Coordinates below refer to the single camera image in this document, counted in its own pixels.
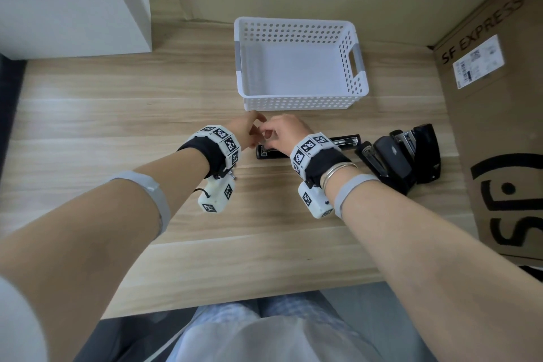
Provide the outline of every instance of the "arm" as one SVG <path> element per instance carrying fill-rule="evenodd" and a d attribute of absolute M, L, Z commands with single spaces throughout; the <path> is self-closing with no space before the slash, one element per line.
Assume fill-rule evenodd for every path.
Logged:
<path fill-rule="evenodd" d="M 289 115 L 261 126 L 289 154 L 311 133 Z M 325 193 L 361 172 L 344 167 Z M 370 180 L 345 199 L 342 215 L 439 360 L 538 360 L 543 289 L 531 276 L 440 216 Z"/>
<path fill-rule="evenodd" d="M 255 111 L 227 128 L 242 148 L 260 134 Z M 175 214 L 209 172 L 187 148 L 134 169 L 160 184 Z M 25 296 L 44 330 L 49 360 L 72 360 L 134 261 L 156 237 L 159 212 L 136 183 L 112 180 L 0 240 L 0 274 Z"/>

